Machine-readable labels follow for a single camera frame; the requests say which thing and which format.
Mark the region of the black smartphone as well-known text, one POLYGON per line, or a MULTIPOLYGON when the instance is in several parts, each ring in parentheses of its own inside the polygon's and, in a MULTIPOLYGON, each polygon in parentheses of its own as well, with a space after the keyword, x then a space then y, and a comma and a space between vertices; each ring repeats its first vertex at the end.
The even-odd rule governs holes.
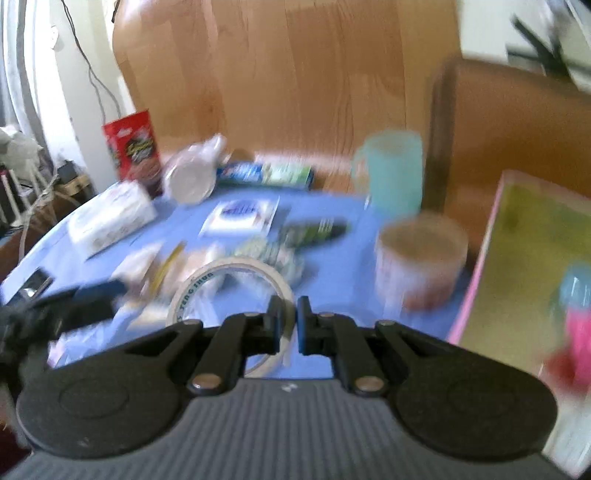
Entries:
POLYGON ((52 283, 53 277, 43 268, 37 268, 23 283, 17 294, 23 300, 33 300, 52 283))

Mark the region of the green correction tape dispenser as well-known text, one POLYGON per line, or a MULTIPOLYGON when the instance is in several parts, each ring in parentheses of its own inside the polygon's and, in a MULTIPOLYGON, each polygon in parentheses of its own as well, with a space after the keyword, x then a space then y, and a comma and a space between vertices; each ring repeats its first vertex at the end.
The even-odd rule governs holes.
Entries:
POLYGON ((348 222, 335 218, 293 222, 280 229, 279 242, 288 248, 304 248, 337 239, 348 230, 348 222))

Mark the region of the teal plastic mug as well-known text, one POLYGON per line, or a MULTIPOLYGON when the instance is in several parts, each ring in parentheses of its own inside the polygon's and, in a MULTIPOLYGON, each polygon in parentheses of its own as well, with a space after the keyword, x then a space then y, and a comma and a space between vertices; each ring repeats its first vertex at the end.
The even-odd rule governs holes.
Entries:
POLYGON ((423 197, 424 160, 421 136, 408 130, 370 135, 352 163, 353 190, 393 219, 415 216, 423 197))

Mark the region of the red cereal box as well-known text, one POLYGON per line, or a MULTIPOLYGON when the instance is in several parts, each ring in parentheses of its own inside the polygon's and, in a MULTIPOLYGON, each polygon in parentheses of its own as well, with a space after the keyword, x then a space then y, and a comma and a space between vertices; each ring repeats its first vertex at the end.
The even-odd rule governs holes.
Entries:
POLYGON ((119 181, 137 181, 151 198, 162 194, 162 164, 147 110, 102 126, 119 181))

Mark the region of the green blue toothpaste box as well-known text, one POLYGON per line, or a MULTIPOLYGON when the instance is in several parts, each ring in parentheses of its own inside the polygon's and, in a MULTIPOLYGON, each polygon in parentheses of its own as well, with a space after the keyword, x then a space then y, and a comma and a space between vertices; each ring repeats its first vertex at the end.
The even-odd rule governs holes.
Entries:
POLYGON ((277 163, 228 163, 216 170, 219 184, 308 190, 315 180, 310 166, 277 163))

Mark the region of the pink macaron biscuit tin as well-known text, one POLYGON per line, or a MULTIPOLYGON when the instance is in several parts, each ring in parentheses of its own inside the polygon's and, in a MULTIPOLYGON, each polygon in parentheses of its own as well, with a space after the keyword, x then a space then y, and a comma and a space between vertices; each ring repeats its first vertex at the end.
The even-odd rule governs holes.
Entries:
POLYGON ((558 419, 545 455, 573 477, 590 466, 590 384, 571 354, 571 318, 590 317, 590 201, 507 171, 449 340, 545 381, 558 419))

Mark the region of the white snack can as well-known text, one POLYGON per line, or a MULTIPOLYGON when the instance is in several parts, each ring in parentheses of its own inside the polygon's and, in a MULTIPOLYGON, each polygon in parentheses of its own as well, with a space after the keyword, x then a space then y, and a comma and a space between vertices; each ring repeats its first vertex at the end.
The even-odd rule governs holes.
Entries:
POLYGON ((424 311, 452 296, 468 256, 468 235, 455 221, 424 212, 391 222, 377 235, 375 287, 401 311, 424 311))

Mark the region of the brown mesh chair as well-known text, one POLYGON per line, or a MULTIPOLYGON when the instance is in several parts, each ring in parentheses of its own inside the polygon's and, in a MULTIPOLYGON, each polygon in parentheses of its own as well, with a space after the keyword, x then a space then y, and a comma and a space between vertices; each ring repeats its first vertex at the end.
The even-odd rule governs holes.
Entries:
POLYGON ((565 80, 455 58, 433 87, 423 207, 479 248, 506 170, 590 194, 590 96, 565 80))

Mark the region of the blue tablecloth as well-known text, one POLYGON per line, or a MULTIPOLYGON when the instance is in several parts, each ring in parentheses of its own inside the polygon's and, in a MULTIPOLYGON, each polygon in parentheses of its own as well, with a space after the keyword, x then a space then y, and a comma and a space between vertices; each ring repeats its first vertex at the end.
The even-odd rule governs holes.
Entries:
MULTIPOLYGON (((345 236, 324 245, 301 251, 304 273, 294 287, 296 297, 308 296, 315 312, 329 311, 348 315, 356 323, 372 327, 379 319, 393 319, 416 330, 446 339, 458 315, 470 274, 463 273, 451 299, 441 308, 426 312, 399 315, 381 302, 375 291, 375 242, 386 219, 379 212, 365 206, 356 197, 335 196, 318 192, 278 191, 273 189, 219 189, 204 203, 185 207, 165 198, 153 203, 157 211, 155 221, 132 233, 108 249, 86 261, 78 256, 71 244, 67 220, 62 220, 29 251, 1 284, 1 300, 7 301, 27 278, 43 268, 53 283, 45 294, 85 283, 106 280, 127 254, 152 243, 162 243, 161 253, 167 255, 181 241, 187 249, 198 249, 213 242, 231 251, 246 237, 199 236, 207 215, 221 202, 242 199, 280 200, 273 219, 269 239, 274 239, 283 224, 324 218, 346 219, 349 230, 345 236)), ((120 345, 156 330, 154 326, 133 325, 139 309, 119 311, 113 320, 97 327, 87 342, 74 340, 73 348, 55 356, 62 366, 97 351, 120 345)), ((290 366, 277 369, 271 377, 327 378, 331 376, 329 360, 318 356, 301 356, 297 339, 290 351, 290 366)))

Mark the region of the white tape roll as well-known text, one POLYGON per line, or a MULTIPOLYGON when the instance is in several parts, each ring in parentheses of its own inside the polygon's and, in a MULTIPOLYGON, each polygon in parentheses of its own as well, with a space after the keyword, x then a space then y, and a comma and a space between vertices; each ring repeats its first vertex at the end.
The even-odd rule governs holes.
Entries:
POLYGON ((253 312, 257 306, 266 307, 271 297, 279 297, 283 307, 279 351, 256 356, 247 362, 246 368, 250 378, 269 376, 281 367, 290 366, 296 326, 294 286, 301 281, 303 271, 303 264, 297 260, 280 265, 247 257, 217 259, 197 269, 177 287, 167 322, 199 320, 206 327, 216 327, 228 314, 253 312))

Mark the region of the cotton swabs bag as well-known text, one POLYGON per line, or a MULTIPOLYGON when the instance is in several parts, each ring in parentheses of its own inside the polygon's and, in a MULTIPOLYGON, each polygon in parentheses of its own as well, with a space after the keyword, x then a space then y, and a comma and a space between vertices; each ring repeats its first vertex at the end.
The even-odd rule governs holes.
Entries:
POLYGON ((279 242, 267 241, 263 237, 253 237, 243 241, 233 249, 232 255, 259 260, 273 267, 290 284, 300 281, 304 273, 304 260, 294 249, 279 242))

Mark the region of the plastic-wrapped round jar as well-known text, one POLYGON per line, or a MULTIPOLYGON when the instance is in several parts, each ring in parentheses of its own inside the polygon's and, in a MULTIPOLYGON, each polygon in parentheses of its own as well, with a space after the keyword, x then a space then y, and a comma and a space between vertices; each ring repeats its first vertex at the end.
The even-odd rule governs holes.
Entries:
POLYGON ((214 191, 217 168, 226 139, 215 134, 201 143, 192 143, 172 155, 163 169, 164 196, 179 205, 197 205, 214 191))

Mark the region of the wooden laminate board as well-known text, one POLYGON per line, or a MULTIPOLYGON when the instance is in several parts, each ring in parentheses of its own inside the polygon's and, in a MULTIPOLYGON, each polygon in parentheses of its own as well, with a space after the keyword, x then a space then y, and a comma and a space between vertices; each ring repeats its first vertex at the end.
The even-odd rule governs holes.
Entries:
POLYGON ((221 134, 236 158, 310 164, 344 192, 370 135, 427 134, 460 39, 453 1, 123 1, 113 50, 162 157, 221 134))

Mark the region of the white blue wipes packet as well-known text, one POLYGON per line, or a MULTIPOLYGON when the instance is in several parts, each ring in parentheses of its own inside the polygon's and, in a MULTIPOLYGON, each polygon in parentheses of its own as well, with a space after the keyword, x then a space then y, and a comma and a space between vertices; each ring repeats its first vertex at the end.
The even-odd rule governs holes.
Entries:
POLYGON ((200 236, 263 236, 270 233, 280 200, 242 199, 217 204, 200 236))

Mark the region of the white tissue pack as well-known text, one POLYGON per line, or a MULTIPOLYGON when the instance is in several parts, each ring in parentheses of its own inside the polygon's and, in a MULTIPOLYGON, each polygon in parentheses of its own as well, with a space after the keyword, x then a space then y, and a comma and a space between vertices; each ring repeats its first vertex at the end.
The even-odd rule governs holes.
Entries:
POLYGON ((114 184, 68 218, 70 241, 85 261, 154 221, 157 212, 137 181, 114 184))

